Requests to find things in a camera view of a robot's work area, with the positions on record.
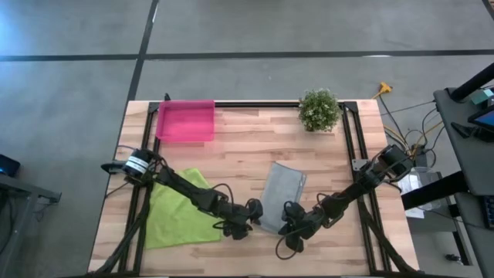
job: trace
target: concrete floor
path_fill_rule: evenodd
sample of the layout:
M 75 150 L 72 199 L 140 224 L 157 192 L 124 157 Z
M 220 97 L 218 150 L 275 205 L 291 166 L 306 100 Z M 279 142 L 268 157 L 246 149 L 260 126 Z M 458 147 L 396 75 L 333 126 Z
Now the concrete floor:
M 151 0 L 4 0 L 0 56 L 136 54 L 150 6 Z M 480 0 L 161 0 L 147 52 L 491 49 L 493 30 Z M 294 99 L 319 87 L 340 99 L 361 99 L 386 81 L 394 90 L 384 99 L 396 110 L 432 100 L 434 90 L 458 86 L 493 59 L 147 61 L 136 99 L 159 100 L 164 93 L 175 99 Z M 85 273 L 108 180 L 100 164 L 113 156 L 134 67 L 135 61 L 0 63 L 0 153 L 21 161 L 22 180 L 63 192 L 60 204 L 33 222 L 17 276 Z M 395 117 L 403 131 L 418 128 L 433 107 Z M 391 126 L 388 117 L 384 122 Z M 435 150 L 436 170 L 458 170 L 445 133 Z M 448 236 L 413 237 L 426 272 L 479 276 L 475 267 L 458 270 L 443 260 L 451 252 Z

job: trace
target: gray towel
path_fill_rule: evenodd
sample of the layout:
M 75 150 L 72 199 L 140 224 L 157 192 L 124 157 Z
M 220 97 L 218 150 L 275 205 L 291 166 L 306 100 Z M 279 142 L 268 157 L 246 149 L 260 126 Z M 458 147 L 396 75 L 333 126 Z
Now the gray towel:
M 268 232 L 278 233 L 285 225 L 281 219 L 283 204 L 286 201 L 298 202 L 305 183 L 306 176 L 301 171 L 278 163 L 272 164 L 261 196 L 263 210 L 263 215 L 259 219 L 261 228 Z

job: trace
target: pink bin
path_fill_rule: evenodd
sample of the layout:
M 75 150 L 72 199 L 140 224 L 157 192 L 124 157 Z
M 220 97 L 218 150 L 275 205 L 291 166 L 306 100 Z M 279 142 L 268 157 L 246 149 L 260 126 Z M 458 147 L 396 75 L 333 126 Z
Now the pink bin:
M 156 136 L 165 142 L 204 142 L 215 136 L 213 100 L 168 100 L 160 103 Z

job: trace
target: green towel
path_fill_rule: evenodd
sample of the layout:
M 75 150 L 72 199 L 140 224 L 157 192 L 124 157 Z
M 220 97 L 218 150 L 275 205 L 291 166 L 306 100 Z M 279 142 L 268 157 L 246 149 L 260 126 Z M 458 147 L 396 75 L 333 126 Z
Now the green towel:
M 179 171 L 177 174 L 199 188 L 210 188 L 197 168 Z M 215 242 L 221 238 L 221 230 L 212 228 L 218 219 L 199 212 L 188 198 L 168 186 L 154 184 L 150 205 L 146 249 Z

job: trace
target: wooden tabletop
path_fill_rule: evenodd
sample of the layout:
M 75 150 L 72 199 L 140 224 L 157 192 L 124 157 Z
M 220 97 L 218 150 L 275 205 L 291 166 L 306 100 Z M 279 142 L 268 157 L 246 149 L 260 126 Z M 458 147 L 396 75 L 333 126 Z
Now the wooden tabletop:
M 375 100 L 357 100 L 369 157 L 387 145 Z M 127 107 L 119 144 L 140 147 L 147 112 L 147 101 L 132 101 Z M 300 204 L 306 209 L 316 204 L 318 192 L 331 194 L 352 183 L 343 125 L 332 132 L 308 133 L 298 120 L 296 108 L 217 108 L 215 139 L 205 143 L 161 144 L 160 154 L 176 171 L 198 168 L 210 185 L 227 183 L 235 203 L 260 198 L 274 161 L 307 175 Z M 151 138 L 154 138 L 154 117 Z M 357 136 L 352 135 L 357 146 Z M 119 149 L 116 159 L 126 160 L 130 152 Z M 123 175 L 110 179 L 108 190 L 123 184 Z M 112 194 L 104 203 L 89 271 L 101 266 L 122 239 L 132 188 Z M 377 188 L 384 232 L 407 263 L 418 268 L 417 258 L 399 192 L 391 186 Z M 305 241 L 305 250 L 283 261 L 275 256 L 279 236 L 254 227 L 243 240 L 231 237 L 221 242 L 189 244 L 145 250 L 141 275 L 160 276 L 326 276 L 368 274 L 364 241 L 356 203 L 332 228 L 321 228 Z M 134 261 L 135 241 L 130 262 Z M 378 269 L 381 262 L 373 237 Z M 280 255 L 291 250 L 280 248 Z

